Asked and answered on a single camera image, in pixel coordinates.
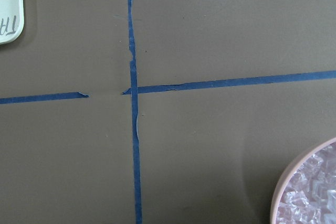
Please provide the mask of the beige bear tray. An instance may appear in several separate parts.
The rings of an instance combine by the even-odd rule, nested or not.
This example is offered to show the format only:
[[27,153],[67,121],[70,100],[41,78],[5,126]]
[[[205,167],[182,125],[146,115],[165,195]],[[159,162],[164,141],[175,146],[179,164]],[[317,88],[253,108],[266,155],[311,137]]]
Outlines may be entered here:
[[1,44],[16,40],[24,28],[24,0],[1,0]]

